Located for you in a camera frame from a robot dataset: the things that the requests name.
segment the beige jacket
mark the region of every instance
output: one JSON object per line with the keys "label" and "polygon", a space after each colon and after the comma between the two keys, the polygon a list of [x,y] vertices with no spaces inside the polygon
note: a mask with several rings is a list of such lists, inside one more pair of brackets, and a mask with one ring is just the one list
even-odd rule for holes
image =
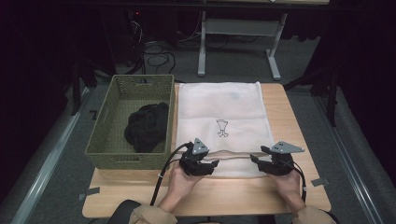
{"label": "beige jacket", "polygon": [[[130,224],[176,224],[177,219],[159,207],[141,205],[131,214]],[[300,210],[292,221],[293,224],[335,224],[325,212],[307,206]]]}

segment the person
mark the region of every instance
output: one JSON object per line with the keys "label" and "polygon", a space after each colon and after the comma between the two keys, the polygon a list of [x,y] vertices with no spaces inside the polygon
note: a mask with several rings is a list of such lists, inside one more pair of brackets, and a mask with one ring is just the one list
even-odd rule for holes
{"label": "person", "polygon": [[[276,183],[279,195],[294,214],[292,224],[335,224],[326,212],[307,206],[300,195],[300,175],[292,171],[288,175],[269,175]],[[158,207],[140,205],[131,214],[130,224],[176,224],[172,215],[175,208],[186,198],[203,176],[188,176],[176,161],[171,170],[169,188]]]}

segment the hand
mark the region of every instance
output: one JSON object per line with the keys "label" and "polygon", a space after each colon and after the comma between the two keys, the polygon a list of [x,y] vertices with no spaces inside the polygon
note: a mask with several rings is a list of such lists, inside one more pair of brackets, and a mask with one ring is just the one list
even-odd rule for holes
{"label": "hand", "polygon": [[298,211],[306,207],[300,195],[300,175],[296,171],[293,170],[287,175],[269,176],[274,179],[277,192],[295,216]]}
{"label": "hand", "polygon": [[195,184],[204,177],[186,175],[178,161],[176,161],[169,176],[168,192],[158,206],[163,211],[171,213],[191,193]]}

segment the person's left hand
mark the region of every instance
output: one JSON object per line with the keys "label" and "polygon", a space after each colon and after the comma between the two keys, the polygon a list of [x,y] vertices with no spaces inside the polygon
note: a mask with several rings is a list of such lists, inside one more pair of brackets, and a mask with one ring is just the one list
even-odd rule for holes
{"label": "person's left hand", "polygon": [[186,175],[183,168],[176,161],[169,175],[169,188],[163,200],[158,205],[163,211],[171,213],[177,205],[187,197],[196,183],[203,176]]}

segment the white metal desk frame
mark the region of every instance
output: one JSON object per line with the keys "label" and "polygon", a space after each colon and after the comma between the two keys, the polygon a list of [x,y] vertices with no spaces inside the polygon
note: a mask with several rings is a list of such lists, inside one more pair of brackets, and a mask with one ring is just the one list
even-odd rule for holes
{"label": "white metal desk frame", "polygon": [[288,14],[282,14],[279,21],[240,21],[240,20],[223,20],[223,19],[206,19],[206,12],[202,12],[201,22],[201,47],[199,51],[198,76],[205,76],[206,34],[220,35],[263,35],[273,36],[274,42],[271,49],[266,50],[268,63],[275,80],[280,80],[279,70],[275,61],[275,51],[282,35]]}

